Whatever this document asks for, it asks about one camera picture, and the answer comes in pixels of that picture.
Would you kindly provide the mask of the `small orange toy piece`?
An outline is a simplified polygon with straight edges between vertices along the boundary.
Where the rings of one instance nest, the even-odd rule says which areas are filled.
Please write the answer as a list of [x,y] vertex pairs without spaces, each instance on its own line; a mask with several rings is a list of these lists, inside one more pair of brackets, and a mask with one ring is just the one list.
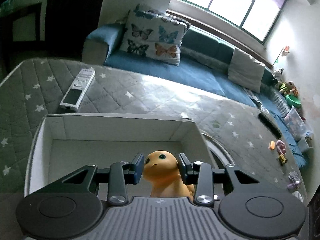
[[271,141],[268,145],[268,149],[269,150],[274,150],[276,147],[276,143],[274,141]]

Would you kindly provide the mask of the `grey cushion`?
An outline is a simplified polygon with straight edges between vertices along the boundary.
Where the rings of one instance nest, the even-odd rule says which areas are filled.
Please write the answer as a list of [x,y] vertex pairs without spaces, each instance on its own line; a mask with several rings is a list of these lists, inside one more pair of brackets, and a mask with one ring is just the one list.
[[228,67],[228,79],[253,92],[260,93],[265,64],[235,48]]

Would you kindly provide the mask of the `blue sofa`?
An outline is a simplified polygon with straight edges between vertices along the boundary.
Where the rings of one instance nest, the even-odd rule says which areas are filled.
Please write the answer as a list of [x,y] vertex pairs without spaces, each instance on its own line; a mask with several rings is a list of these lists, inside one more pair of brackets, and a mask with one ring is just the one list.
[[180,64],[175,66],[121,51],[124,32],[124,24],[106,24],[94,30],[85,39],[82,60],[160,77],[269,111],[283,132],[298,167],[306,167],[308,160],[284,122],[290,109],[276,90],[268,68],[264,70],[260,93],[256,93],[228,79],[228,67],[235,48],[217,38],[189,29],[182,41]]

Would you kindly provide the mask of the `black remote control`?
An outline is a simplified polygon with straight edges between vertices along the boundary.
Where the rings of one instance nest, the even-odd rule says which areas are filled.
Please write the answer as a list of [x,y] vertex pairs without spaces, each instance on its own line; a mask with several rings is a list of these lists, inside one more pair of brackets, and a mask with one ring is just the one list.
[[267,116],[265,112],[260,112],[258,114],[258,119],[271,131],[271,133],[277,138],[282,137],[282,133],[278,126]]

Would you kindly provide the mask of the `butterfly pillow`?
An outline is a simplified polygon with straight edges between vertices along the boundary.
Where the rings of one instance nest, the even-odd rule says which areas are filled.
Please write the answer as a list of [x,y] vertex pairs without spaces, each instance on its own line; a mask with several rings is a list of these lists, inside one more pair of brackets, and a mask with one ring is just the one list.
[[178,66],[190,27],[182,18],[136,8],[128,13],[120,50]]

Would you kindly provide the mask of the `pink toy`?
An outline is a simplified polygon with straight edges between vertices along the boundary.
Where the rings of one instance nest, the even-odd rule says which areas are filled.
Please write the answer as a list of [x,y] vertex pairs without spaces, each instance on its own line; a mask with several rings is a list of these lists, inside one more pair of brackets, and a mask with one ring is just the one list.
[[282,154],[282,155],[286,154],[286,145],[282,140],[277,140],[276,149],[279,154]]

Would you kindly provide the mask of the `green bowl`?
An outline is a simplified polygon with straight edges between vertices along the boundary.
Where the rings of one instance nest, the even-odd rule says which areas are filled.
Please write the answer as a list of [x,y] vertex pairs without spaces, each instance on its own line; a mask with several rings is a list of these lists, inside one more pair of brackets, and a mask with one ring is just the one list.
[[302,106],[299,98],[291,94],[287,94],[286,101],[287,101],[287,104],[291,107],[300,108]]

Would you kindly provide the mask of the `clear plastic storage box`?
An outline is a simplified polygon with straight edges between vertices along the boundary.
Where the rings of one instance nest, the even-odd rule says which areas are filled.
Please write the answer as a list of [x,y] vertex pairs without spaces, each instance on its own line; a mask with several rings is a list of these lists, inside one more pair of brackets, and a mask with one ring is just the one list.
[[305,137],[313,138],[311,126],[302,120],[294,106],[291,107],[290,111],[285,116],[284,122],[295,141],[300,141],[300,139]]

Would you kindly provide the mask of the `stuffed toys pile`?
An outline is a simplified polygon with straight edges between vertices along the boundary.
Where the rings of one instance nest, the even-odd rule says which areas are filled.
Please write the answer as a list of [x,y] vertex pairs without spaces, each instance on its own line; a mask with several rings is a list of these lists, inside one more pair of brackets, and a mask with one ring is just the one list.
[[280,68],[278,70],[275,70],[273,72],[274,77],[274,83],[277,90],[279,90],[280,94],[283,97],[286,97],[287,95],[292,95],[297,97],[298,96],[298,90],[295,86],[295,84],[292,81],[282,81],[282,74],[283,74],[283,68]]

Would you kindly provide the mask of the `white cardboard box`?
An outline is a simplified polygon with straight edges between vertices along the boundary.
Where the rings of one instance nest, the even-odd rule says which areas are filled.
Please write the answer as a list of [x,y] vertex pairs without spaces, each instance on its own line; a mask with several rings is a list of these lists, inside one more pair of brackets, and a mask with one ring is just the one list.
[[157,150],[184,153],[190,161],[214,161],[190,119],[113,113],[47,115],[34,135],[24,192],[31,194],[88,164],[107,168]]

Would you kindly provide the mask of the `window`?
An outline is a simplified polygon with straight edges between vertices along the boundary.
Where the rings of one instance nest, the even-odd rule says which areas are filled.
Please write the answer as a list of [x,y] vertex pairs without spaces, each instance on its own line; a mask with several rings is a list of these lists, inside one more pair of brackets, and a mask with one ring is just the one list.
[[212,13],[265,43],[287,0],[180,0]]

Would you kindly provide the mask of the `purple toy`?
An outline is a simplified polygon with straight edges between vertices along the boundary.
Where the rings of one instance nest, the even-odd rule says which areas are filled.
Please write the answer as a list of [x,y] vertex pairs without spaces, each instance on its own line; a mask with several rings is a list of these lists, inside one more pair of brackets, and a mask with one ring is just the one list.
[[301,184],[301,179],[296,171],[292,171],[288,175],[289,180],[291,183],[287,185],[288,189],[298,189]]

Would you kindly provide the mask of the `dark door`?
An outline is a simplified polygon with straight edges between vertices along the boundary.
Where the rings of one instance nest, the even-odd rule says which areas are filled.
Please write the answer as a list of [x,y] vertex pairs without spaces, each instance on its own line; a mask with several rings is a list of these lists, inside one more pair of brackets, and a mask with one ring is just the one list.
[[47,0],[44,41],[52,57],[80,59],[98,27],[103,0]]

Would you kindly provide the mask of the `small yellow toy car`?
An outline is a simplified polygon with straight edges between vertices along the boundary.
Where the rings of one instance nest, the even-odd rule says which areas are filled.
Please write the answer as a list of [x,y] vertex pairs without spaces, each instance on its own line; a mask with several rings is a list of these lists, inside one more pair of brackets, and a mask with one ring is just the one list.
[[279,160],[281,166],[284,166],[288,162],[287,158],[283,154],[280,154],[278,156],[278,160]]

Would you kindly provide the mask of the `white remote control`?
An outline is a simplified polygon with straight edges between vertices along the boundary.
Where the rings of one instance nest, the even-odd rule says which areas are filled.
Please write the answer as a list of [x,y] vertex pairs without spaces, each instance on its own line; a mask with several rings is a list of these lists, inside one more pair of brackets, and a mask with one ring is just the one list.
[[95,76],[93,68],[83,68],[75,77],[66,94],[63,96],[60,107],[76,111],[82,102]]

